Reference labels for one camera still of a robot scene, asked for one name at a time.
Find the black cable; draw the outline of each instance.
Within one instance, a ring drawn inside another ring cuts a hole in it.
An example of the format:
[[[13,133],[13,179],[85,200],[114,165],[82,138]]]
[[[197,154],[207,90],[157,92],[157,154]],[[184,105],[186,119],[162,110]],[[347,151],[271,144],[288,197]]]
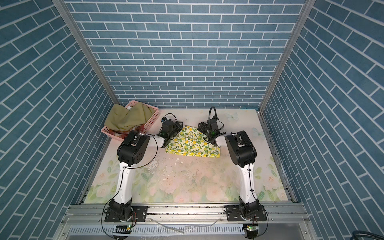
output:
[[[266,232],[266,230],[268,229],[268,224],[269,224],[269,216],[268,216],[268,212],[267,211],[265,211],[265,213],[266,213],[266,228],[265,228],[265,230],[264,230],[264,232],[261,234],[261,235],[258,235],[258,237],[260,237],[260,236],[262,236],[262,235],[264,235],[265,234],[265,232]]]
[[[105,209],[105,206],[107,205],[107,203],[109,202],[109,201],[111,201],[112,199],[114,199],[118,194],[119,194],[119,192],[120,192],[120,188],[121,188],[121,185],[122,185],[122,179],[123,179],[123,176],[124,176],[124,169],[122,170],[122,175],[121,175],[121,182],[120,182],[120,187],[119,187],[119,191],[115,194],[115,196],[113,196],[111,199],[109,199],[106,203],[105,203],[105,205],[104,205],[104,207],[103,207],[103,211],[101,212],[101,229],[103,230],[103,232],[105,233],[105,235],[107,235],[108,237],[110,237],[110,238],[113,238],[113,239],[115,239],[114,237],[111,237],[108,233],[106,233],[106,231],[104,230],[104,227],[103,227],[103,213],[104,213],[104,209]]]
[[[211,106],[211,108],[209,109],[209,112],[208,112],[208,133],[207,133],[207,139],[208,139],[208,142],[209,140],[211,139],[211,136],[210,136],[210,130],[211,130],[211,111],[212,111],[212,108],[215,110],[215,116],[217,117],[217,112],[216,112],[216,108],[215,106]]]
[[[377,239],[377,240],[384,240],[383,236],[380,236],[378,234],[374,234],[371,232],[366,231],[353,231],[352,237],[350,240],[358,240],[358,238],[371,238],[371,239]]]
[[[252,148],[251,159],[252,159],[252,157],[253,157],[253,153],[254,153],[254,152],[255,152],[255,149]],[[255,199],[255,201],[257,201],[257,198],[256,198],[255,195],[253,194],[254,190],[252,189],[252,185],[251,185],[251,164],[248,164],[248,175],[249,175],[249,186],[250,186],[250,188],[251,188],[250,191],[251,191],[252,196],[253,196],[253,198]],[[260,237],[260,236],[262,236],[263,234],[265,234],[266,230],[268,229],[268,224],[269,224],[269,216],[268,216],[268,212],[265,210],[265,207],[264,207],[262,204],[259,203],[259,205],[261,205],[261,206],[264,208],[264,211],[265,211],[265,213],[266,213],[266,220],[267,220],[267,222],[266,222],[266,228],[265,228],[264,232],[263,232],[261,235],[259,235],[258,237]]]
[[[123,168],[125,168],[125,169],[138,169],[138,168],[142,168],[142,167],[145,167],[145,166],[147,166],[148,164],[150,164],[150,163],[153,161],[153,159],[155,159],[155,157],[156,157],[156,155],[157,155],[157,149],[159,148],[159,146],[157,145],[157,141],[156,141],[156,138],[154,137],[154,135],[149,134],[149,133],[147,133],[146,135],[150,135],[150,136],[152,136],[153,139],[155,140],[155,143],[156,143],[156,153],[155,153],[155,156],[152,158],[152,160],[151,160],[149,163],[147,163],[147,164],[145,164],[145,165],[143,165],[143,166],[140,166],[140,167],[123,167]]]
[[[217,118],[217,120],[218,120],[221,124],[223,124],[218,118]],[[224,127],[224,124],[223,124],[223,126],[219,129],[219,131],[220,131],[221,129],[223,129],[223,127]]]
[[[167,113],[167,114],[164,115],[164,117],[166,117],[168,114],[172,114],[173,115],[173,113]],[[173,116],[175,117],[175,120],[177,120],[176,116],[175,115],[173,115]]]

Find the pink plastic basket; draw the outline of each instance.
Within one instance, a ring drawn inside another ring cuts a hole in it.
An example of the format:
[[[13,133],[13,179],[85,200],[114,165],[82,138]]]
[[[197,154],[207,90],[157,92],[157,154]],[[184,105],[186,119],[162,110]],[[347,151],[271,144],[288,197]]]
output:
[[[128,103],[128,105],[125,106],[125,108],[127,108],[128,106],[130,107],[133,107],[136,105],[136,103],[138,103],[138,101],[135,101],[135,100],[132,100]],[[148,107],[151,107],[153,109],[155,109],[155,113],[152,115],[152,117],[145,123],[144,125],[144,128],[143,128],[143,131],[142,133],[145,134],[147,133],[147,131],[152,127],[153,123],[156,121],[156,119],[159,117],[159,108],[157,107],[154,107],[154,106],[151,106],[149,104],[145,104],[143,103],[144,105],[147,105]],[[123,138],[121,137],[117,137],[115,135],[112,135],[109,133],[109,128],[107,128],[106,126],[104,126],[102,129],[101,129],[101,132],[102,133],[105,133],[106,135],[108,135],[109,137],[113,138],[113,139],[116,139],[116,140],[119,140],[119,141],[124,141]]]

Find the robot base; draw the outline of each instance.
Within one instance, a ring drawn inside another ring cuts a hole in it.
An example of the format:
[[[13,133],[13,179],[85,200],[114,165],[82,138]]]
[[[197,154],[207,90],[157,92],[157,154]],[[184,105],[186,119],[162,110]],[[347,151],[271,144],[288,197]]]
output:
[[[106,214],[105,222],[127,222],[132,216],[136,217],[136,222],[145,222],[147,216],[147,206],[131,206],[132,199],[126,204],[119,204],[112,199],[109,207],[104,210]]]
[[[224,210],[227,214],[228,222],[252,221],[253,217],[256,217],[257,221],[267,220],[264,206],[258,204],[258,201],[257,204],[256,201],[251,204],[245,204],[240,199],[240,205],[226,205]]]

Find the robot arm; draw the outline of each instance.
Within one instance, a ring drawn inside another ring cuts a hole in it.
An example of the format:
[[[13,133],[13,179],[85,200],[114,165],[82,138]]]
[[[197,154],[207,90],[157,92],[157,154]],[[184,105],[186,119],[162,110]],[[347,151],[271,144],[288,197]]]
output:
[[[232,162],[237,165],[240,173],[240,212],[244,218],[253,218],[255,213],[263,211],[254,191],[253,167],[256,149],[245,131],[226,135],[225,141]]]
[[[122,222],[130,219],[132,212],[132,184],[136,169],[131,166],[143,159],[149,140],[150,136],[131,131],[117,150],[120,161],[118,187],[107,211]]]

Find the olive green cloth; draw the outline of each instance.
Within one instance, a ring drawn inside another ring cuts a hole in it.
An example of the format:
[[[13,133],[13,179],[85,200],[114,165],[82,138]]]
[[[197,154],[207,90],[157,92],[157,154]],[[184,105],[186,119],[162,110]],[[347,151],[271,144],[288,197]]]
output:
[[[154,113],[153,108],[142,103],[136,103],[130,110],[115,104],[105,119],[104,125],[113,131],[129,131],[146,123]]]

